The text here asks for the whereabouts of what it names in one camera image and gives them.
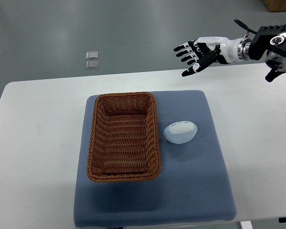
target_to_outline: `white table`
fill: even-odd
[[[104,93],[202,90],[231,181],[234,221],[286,217],[286,74],[265,64],[12,82],[0,99],[0,229],[75,228],[85,103]]]

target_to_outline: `cable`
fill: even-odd
[[[234,20],[236,24],[238,24],[240,27],[242,27],[243,29],[247,30],[247,32],[251,32],[253,34],[256,34],[257,32],[255,32],[254,30],[250,29],[248,26],[246,26],[243,22],[241,22],[238,19]]]

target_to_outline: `small transparent square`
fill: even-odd
[[[98,68],[99,68],[98,61],[87,61],[86,70],[98,69]]]
[[[87,52],[86,54],[86,59],[90,60],[90,59],[97,59],[99,57],[99,52],[98,51],[90,51]]]

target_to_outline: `white egg-shaped object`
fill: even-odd
[[[190,121],[180,121],[168,125],[163,135],[165,139],[174,144],[182,144],[192,140],[197,133],[197,126]]]

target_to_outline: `cardboard box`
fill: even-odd
[[[286,0],[263,0],[269,12],[286,12]]]

